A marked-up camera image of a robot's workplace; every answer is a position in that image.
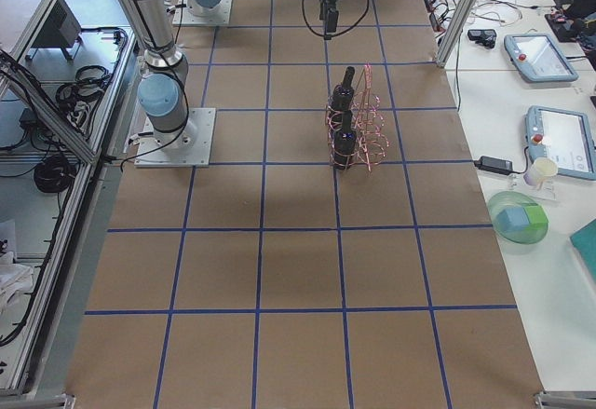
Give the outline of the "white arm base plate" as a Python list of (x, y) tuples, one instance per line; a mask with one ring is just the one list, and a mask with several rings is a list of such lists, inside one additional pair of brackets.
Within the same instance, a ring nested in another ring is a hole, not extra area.
[(216, 120), (215, 108), (191, 108), (182, 134), (155, 132), (148, 117), (143, 131), (150, 135), (139, 142), (138, 157), (133, 159), (138, 168), (208, 167)]
[(182, 27), (227, 26), (233, 0), (221, 0), (215, 7), (200, 6), (195, 0), (177, 0), (172, 23)]

